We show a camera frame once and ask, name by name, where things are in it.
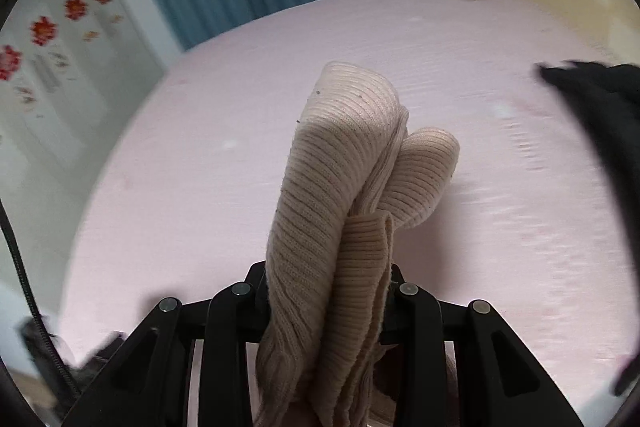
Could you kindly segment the beige ribbed knit sweater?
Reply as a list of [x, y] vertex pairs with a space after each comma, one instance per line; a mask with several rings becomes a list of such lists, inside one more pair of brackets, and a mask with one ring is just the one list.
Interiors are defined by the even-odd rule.
[[431, 217], [460, 152], [408, 118], [386, 78], [348, 63], [309, 95], [267, 244], [259, 426], [367, 424], [395, 234]]

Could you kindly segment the pink bed sheet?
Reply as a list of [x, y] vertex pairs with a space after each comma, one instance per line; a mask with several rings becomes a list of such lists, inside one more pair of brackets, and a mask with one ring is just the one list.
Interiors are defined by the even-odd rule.
[[396, 237], [408, 280], [492, 303], [602, 426], [634, 352], [634, 276], [617, 208], [539, 63], [606, 60], [527, 0], [322, 0], [201, 44], [168, 72], [105, 166], [76, 239], [58, 319], [85, 358], [165, 296], [212, 297], [264, 257], [288, 150], [326, 63], [395, 86], [411, 129], [461, 150], [434, 215]]

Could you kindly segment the black garment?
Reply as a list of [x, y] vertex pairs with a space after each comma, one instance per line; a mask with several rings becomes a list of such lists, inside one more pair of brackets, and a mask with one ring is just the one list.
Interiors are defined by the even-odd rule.
[[639, 239], [639, 67], [570, 61], [538, 65], [587, 132], [613, 185], [631, 241]]

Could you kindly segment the white wardrobe with flower stickers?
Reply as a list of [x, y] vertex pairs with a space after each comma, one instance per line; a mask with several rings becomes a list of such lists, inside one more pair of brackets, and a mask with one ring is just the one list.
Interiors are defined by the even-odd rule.
[[18, 0], [1, 29], [1, 195], [26, 249], [65, 257], [163, 69], [122, 0]]

